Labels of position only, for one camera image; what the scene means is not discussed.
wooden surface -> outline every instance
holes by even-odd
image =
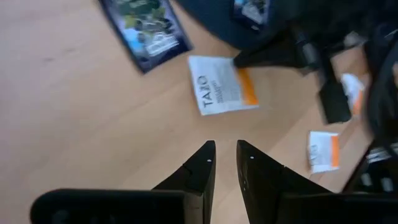
[[[187,65],[193,55],[233,57],[173,4],[195,50],[139,75],[96,1],[0,1],[0,220],[28,223],[29,207],[57,188],[151,189],[207,139],[217,146],[212,223],[247,223],[236,173],[245,139],[338,192],[368,139],[359,119],[324,126],[315,76],[257,68],[258,110],[200,116]],[[334,60],[366,73],[361,51]],[[310,176],[310,130],[341,133],[341,169]]]

